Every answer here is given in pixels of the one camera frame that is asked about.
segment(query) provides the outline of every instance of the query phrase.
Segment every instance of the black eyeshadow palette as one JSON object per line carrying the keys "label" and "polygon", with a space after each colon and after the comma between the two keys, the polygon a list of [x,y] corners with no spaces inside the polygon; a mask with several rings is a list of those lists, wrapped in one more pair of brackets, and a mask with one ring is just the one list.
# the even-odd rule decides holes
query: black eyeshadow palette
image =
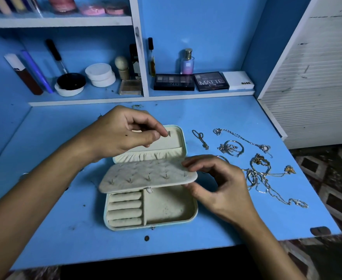
{"label": "black eyeshadow palette", "polygon": [[220,72],[195,73],[194,80],[198,91],[228,89],[229,84]]}
{"label": "black eyeshadow palette", "polygon": [[154,90],[194,91],[193,75],[160,73],[155,75]]}

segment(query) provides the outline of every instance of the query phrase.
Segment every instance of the person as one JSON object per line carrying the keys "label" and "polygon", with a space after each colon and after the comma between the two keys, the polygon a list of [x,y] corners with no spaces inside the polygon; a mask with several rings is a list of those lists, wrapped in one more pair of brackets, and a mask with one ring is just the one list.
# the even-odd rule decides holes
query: person
{"label": "person", "polygon": [[[167,135],[162,124],[147,112],[117,106],[42,161],[0,199],[0,279],[80,169],[136,146],[148,147]],[[215,178],[219,187],[213,193],[196,182],[185,187],[207,209],[235,227],[264,278],[305,279],[259,217],[241,169],[213,155],[189,157],[183,165]]]}

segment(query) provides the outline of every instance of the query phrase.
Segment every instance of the perfume bottle cap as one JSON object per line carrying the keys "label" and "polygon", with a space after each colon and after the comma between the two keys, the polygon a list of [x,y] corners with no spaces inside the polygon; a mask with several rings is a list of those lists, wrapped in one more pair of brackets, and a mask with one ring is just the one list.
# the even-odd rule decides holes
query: perfume bottle cap
{"label": "perfume bottle cap", "polygon": [[153,37],[148,38],[148,43],[149,43],[149,50],[153,50],[154,49]]}
{"label": "perfume bottle cap", "polygon": [[188,60],[192,59],[192,48],[186,48],[185,49],[185,58],[187,58]]}

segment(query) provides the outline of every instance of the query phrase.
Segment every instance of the blue table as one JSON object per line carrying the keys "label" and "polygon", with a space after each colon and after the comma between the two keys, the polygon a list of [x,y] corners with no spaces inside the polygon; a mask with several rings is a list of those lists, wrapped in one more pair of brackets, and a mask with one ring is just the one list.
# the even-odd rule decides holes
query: blue table
{"label": "blue table", "polygon": [[[19,176],[29,172],[59,145],[88,126],[100,114],[117,104],[85,104],[34,107],[24,119],[12,140],[0,156],[0,197],[12,188]],[[276,130],[253,96],[203,98],[188,100],[125,103],[127,107],[149,111],[164,125],[180,126],[184,133],[188,155],[221,153],[216,148],[232,135],[216,136],[214,128],[227,128],[249,141],[271,146],[274,156],[268,158],[274,173],[283,172],[286,165],[297,174],[282,178],[270,177],[271,186],[287,200],[300,199],[308,203],[304,209],[285,205],[269,194],[250,191],[259,215],[278,240],[312,237],[310,228],[327,226],[332,234],[340,230],[306,177],[286,149]],[[192,130],[203,132],[210,146],[205,150]],[[250,159],[262,154],[257,147],[240,141],[245,152],[239,158],[225,155],[232,164],[248,168]],[[195,249],[207,249],[240,244],[233,228],[208,212],[201,204],[197,217],[190,223],[151,229],[110,231],[103,223],[105,195],[98,184],[112,159],[103,159],[80,172],[32,237],[13,269],[47,265],[80,263],[104,259],[162,254]],[[199,173],[197,180],[213,190],[216,184],[208,174]]]}

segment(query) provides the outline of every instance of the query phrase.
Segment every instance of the brown oval finger hole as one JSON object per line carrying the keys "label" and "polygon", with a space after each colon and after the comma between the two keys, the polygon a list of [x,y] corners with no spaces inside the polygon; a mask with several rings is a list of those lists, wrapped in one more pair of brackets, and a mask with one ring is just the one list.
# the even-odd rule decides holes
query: brown oval finger hole
{"label": "brown oval finger hole", "polygon": [[320,237],[320,236],[325,236],[325,235],[331,235],[332,232],[328,227],[321,226],[321,227],[314,227],[310,229],[312,235]]}

